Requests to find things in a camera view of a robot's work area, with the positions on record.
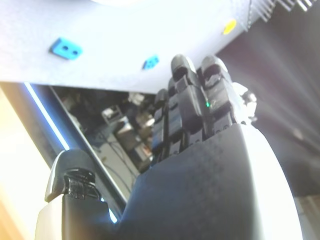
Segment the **robotic hand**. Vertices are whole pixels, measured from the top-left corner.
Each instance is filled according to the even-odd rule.
[[[108,217],[100,225],[92,221],[108,208],[98,201],[99,192],[79,199],[69,190],[61,191],[72,186],[65,177],[68,184],[57,188],[59,194],[47,194],[48,206],[56,199],[82,201],[81,207],[70,204],[78,216],[73,229],[82,226],[83,233],[65,235],[74,219],[65,217],[70,206],[64,203],[62,237],[45,239],[302,240],[284,173],[265,137],[251,125],[244,100],[234,91],[221,60],[206,57],[197,74],[184,56],[177,55],[171,68],[168,90],[160,90],[155,98],[152,166],[137,178],[117,229],[108,227]],[[92,175],[86,176],[77,181],[93,186]],[[85,208],[83,214],[82,205],[91,204],[92,210]],[[37,233],[43,228],[42,215]]]

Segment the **beige wall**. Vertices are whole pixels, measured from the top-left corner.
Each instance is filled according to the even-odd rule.
[[[50,169],[0,88],[0,239],[33,240]]]

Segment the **small blue object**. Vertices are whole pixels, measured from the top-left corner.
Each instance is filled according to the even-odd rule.
[[[80,46],[62,37],[58,38],[52,45],[51,51],[60,57],[70,60],[76,59],[83,52]]]
[[[157,55],[149,57],[147,60],[145,60],[143,64],[143,69],[145,70],[153,69],[158,63],[159,63],[159,58]]]

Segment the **black textured panel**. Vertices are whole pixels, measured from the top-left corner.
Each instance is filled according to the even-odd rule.
[[[118,239],[256,240],[253,195],[246,146],[235,124],[140,175]]]

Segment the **blue block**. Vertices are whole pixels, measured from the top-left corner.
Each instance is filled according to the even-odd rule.
[[[159,58],[157,55],[149,57],[147,60],[145,60],[143,64],[143,69],[145,70],[153,69],[158,63],[159,63]]]
[[[60,57],[70,60],[76,59],[83,52],[80,46],[62,37],[58,38],[52,45],[51,51]]]

